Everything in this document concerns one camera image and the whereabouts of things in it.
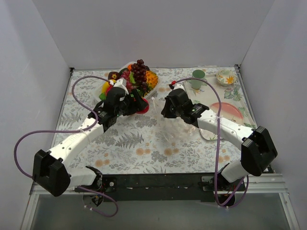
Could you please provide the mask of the red apple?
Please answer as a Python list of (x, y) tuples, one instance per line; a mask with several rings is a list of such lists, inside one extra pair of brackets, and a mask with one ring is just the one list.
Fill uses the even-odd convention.
[(149, 110), (149, 103), (146, 99), (141, 98), (137, 100), (138, 102), (138, 111), (137, 114), (145, 114)]

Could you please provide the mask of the clear zip top bag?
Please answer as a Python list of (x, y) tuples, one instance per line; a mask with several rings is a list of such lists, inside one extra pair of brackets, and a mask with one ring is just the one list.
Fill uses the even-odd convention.
[(161, 111), (164, 107), (162, 101), (158, 101), (151, 97), (153, 109), (157, 115), (157, 124), (162, 132), (162, 135), (169, 143), (175, 141), (184, 141), (190, 139), (197, 134), (198, 129), (192, 125), (186, 124), (180, 117), (164, 118)]

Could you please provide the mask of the light red grape bunch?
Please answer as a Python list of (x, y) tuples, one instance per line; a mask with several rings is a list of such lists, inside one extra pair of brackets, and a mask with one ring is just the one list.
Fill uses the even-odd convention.
[(126, 80), (126, 88), (128, 89), (128, 91), (131, 91), (135, 83), (133, 74), (131, 74), (129, 70), (124, 70), (121, 74), (121, 78), (124, 78)]

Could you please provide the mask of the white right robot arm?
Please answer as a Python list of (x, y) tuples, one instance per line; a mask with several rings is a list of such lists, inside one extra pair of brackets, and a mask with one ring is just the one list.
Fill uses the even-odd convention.
[(183, 89), (174, 89), (165, 98), (161, 112), (165, 118), (180, 117), (185, 123), (208, 130), (231, 142), (241, 151), (241, 158), (224, 166), (216, 178), (217, 190), (228, 190), (247, 175), (261, 176), (278, 153), (268, 130), (239, 125), (218, 115), (200, 103), (193, 104)]

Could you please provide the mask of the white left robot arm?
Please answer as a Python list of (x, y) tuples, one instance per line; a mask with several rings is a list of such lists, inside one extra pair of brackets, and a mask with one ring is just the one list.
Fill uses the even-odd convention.
[(53, 196), (60, 196), (69, 187), (101, 190), (103, 175), (98, 169), (86, 166), (68, 171), (68, 166), (95, 138), (113, 126), (119, 116), (146, 113), (148, 109), (148, 102), (136, 90), (127, 94), (120, 87), (111, 88), (106, 99), (95, 106), (76, 133), (50, 150), (35, 154), (33, 181)]

